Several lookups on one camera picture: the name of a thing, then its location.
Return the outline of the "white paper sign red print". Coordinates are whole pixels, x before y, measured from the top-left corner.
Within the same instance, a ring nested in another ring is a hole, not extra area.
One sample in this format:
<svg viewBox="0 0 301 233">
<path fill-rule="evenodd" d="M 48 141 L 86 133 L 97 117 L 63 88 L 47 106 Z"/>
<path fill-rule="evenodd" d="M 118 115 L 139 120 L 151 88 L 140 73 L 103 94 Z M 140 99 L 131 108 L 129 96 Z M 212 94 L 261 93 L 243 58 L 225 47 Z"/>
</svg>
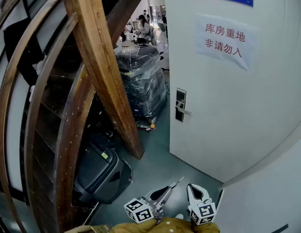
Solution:
<svg viewBox="0 0 301 233">
<path fill-rule="evenodd" d="M 195 17 L 196 53 L 236 64 L 245 71 L 253 68 L 258 47 L 254 26 L 206 14 Z"/>
</svg>

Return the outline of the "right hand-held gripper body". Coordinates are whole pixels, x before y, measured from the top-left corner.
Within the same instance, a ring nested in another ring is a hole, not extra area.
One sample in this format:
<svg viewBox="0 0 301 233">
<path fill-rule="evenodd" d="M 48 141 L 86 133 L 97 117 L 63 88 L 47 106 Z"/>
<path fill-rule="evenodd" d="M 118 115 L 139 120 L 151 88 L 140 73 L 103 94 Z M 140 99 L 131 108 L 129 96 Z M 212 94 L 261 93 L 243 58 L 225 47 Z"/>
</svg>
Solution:
<svg viewBox="0 0 301 233">
<path fill-rule="evenodd" d="M 189 200 L 189 216 L 196 225 L 203 225 L 213 221 L 216 215 L 216 206 L 212 199 L 204 201 Z"/>
</svg>

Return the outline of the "light wooden stair beam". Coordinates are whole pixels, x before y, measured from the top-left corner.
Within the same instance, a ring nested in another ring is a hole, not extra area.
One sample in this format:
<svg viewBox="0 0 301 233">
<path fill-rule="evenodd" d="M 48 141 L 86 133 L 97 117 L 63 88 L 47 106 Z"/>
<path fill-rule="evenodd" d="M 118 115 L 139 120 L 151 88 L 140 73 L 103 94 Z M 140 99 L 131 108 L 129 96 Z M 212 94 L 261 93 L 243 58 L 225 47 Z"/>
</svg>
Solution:
<svg viewBox="0 0 301 233">
<path fill-rule="evenodd" d="M 128 152 L 144 150 L 118 69 L 101 0 L 64 0 L 68 15 L 77 14 L 74 37 L 94 88 Z"/>
</svg>

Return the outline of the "curved wooden handrail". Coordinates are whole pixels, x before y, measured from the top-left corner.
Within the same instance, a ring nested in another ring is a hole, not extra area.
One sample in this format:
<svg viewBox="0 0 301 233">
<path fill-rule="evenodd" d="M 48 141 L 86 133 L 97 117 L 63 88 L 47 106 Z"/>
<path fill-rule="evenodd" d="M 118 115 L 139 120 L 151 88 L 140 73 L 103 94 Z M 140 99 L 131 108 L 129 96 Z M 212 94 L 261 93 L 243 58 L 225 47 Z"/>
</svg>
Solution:
<svg viewBox="0 0 301 233">
<path fill-rule="evenodd" d="M 58 0 L 47 0 L 37 14 L 30 21 L 29 25 L 23 31 L 23 34 L 18 41 L 12 57 L 9 61 L 7 69 L 5 70 L 3 80 L 0 86 L 0 182 L 3 188 L 4 195 L 6 197 L 8 207 L 11 214 L 18 225 L 22 233 L 26 233 L 24 225 L 17 213 L 17 209 L 13 202 L 11 192 L 9 189 L 9 179 L 6 165 L 6 124 L 9 110 L 9 103 L 11 98 L 12 88 L 15 82 L 15 76 L 17 72 L 17 66 L 19 64 L 20 58 L 27 47 L 32 35 L 36 29 L 41 24 L 42 20 L 45 18 L 47 13 L 53 8 L 53 6 L 58 2 Z"/>
<path fill-rule="evenodd" d="M 73 13 L 57 35 L 43 62 L 27 113 L 24 139 L 25 178 L 38 233 L 58 233 L 53 204 L 53 175 L 55 139 L 60 117 L 42 105 L 42 99 L 52 68 L 77 23 L 78 16 Z"/>
</svg>

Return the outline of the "plastic-wrapped black pallet load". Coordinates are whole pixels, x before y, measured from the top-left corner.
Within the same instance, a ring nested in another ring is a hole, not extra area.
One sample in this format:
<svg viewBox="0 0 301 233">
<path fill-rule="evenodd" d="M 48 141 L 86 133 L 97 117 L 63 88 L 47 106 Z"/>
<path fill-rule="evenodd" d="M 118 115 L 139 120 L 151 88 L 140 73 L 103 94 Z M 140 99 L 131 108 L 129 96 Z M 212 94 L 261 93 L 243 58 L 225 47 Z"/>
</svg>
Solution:
<svg viewBox="0 0 301 233">
<path fill-rule="evenodd" d="M 157 48 L 149 44 L 129 46 L 116 54 L 116 60 L 133 116 L 157 117 L 167 101 Z"/>
</svg>

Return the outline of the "dark wooden stair beam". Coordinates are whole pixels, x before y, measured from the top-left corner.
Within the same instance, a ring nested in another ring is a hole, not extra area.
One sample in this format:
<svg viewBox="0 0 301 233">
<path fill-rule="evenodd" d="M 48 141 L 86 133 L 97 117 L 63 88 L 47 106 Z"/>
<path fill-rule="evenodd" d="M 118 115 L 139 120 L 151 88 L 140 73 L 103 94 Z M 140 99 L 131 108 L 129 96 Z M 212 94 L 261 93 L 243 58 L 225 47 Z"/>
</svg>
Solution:
<svg viewBox="0 0 301 233">
<path fill-rule="evenodd" d="M 137 8 L 141 0 L 119 0 L 106 16 L 106 21 L 111 37 L 112 45 L 115 46 L 120 35 Z"/>
</svg>

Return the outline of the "curved dotted wooden stair stringer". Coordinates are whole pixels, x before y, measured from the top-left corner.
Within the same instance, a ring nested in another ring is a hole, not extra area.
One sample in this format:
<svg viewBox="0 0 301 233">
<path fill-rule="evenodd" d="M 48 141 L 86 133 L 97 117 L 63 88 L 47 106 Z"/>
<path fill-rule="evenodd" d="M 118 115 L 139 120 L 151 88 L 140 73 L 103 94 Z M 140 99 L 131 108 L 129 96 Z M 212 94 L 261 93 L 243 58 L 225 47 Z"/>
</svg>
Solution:
<svg viewBox="0 0 301 233">
<path fill-rule="evenodd" d="M 56 142 L 53 175 L 53 204 L 56 232 L 72 228 L 81 209 L 72 206 L 76 163 L 95 88 L 81 64 L 68 94 Z"/>
</svg>

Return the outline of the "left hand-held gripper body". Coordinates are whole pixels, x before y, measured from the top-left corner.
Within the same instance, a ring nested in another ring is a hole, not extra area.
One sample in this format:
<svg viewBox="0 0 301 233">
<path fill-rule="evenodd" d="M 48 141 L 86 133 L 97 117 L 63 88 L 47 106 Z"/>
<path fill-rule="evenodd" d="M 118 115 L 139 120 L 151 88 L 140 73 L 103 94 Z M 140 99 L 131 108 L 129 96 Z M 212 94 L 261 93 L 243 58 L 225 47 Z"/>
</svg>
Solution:
<svg viewBox="0 0 301 233">
<path fill-rule="evenodd" d="M 158 224 L 164 217 L 162 207 L 165 203 L 166 200 L 164 195 L 157 197 L 156 200 L 153 195 L 147 195 L 137 199 L 133 198 L 123 207 L 128 217 L 137 224 L 146 222 L 150 219 L 155 219 Z"/>
</svg>

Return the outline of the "white door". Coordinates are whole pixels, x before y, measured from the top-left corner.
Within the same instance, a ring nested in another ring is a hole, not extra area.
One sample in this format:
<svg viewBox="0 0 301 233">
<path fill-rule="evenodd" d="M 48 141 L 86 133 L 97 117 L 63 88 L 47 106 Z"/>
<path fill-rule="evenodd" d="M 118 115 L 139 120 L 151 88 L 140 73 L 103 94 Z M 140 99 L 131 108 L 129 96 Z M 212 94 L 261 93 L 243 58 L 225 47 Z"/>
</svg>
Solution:
<svg viewBox="0 0 301 233">
<path fill-rule="evenodd" d="M 301 0 L 165 0 L 170 64 L 170 152 L 225 183 L 275 150 L 301 122 Z M 196 53 L 195 17 L 258 30 L 251 71 Z M 186 91 L 183 122 L 176 90 Z"/>
</svg>

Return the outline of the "person's right forearm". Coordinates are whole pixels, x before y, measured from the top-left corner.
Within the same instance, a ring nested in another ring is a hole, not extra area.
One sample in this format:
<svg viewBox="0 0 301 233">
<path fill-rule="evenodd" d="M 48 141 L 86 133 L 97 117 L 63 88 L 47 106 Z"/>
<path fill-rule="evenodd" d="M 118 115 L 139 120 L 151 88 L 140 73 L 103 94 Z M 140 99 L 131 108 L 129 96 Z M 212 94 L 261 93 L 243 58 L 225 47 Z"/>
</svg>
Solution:
<svg viewBox="0 0 301 233">
<path fill-rule="evenodd" d="M 191 224 L 194 233 L 220 233 L 217 224 L 211 222 L 202 225 Z"/>
</svg>

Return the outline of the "person's mustard jacket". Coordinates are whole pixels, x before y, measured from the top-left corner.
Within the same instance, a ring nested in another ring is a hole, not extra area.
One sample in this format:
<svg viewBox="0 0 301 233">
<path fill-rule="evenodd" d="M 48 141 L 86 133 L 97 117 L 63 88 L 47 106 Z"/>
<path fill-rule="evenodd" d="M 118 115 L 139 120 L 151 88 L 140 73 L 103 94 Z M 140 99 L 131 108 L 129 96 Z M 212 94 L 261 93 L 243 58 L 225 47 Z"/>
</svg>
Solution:
<svg viewBox="0 0 301 233">
<path fill-rule="evenodd" d="M 157 231 L 150 233 L 194 233 L 191 227 L 192 222 L 183 219 L 165 217 L 159 224 Z"/>
</svg>

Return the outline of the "black garment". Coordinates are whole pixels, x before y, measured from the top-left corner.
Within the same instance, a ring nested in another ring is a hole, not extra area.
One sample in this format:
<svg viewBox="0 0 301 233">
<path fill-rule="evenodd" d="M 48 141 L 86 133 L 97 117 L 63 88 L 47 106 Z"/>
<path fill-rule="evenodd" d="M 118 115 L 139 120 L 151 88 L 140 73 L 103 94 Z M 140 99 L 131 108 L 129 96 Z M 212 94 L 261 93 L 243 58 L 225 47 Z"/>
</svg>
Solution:
<svg viewBox="0 0 301 233">
<path fill-rule="evenodd" d="M 4 29 L 4 42 L 8 61 L 10 61 L 13 52 L 29 23 L 30 19 L 25 18 Z M 29 86 L 35 85 L 38 78 L 38 74 L 33 65 L 38 64 L 43 59 L 44 54 L 36 37 L 33 36 L 26 45 L 17 66 L 19 73 L 21 73 Z"/>
</svg>

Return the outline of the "person's left forearm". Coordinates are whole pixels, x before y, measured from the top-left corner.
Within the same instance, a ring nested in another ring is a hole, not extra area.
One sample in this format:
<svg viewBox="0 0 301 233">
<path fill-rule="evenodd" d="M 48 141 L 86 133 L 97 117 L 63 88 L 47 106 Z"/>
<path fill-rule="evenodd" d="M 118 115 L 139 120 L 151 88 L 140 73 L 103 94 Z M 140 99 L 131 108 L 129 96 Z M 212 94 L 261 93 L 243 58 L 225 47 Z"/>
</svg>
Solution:
<svg viewBox="0 0 301 233">
<path fill-rule="evenodd" d="M 143 223 L 122 223 L 114 226 L 110 233 L 150 233 L 157 231 L 159 225 L 155 219 L 150 219 Z"/>
</svg>

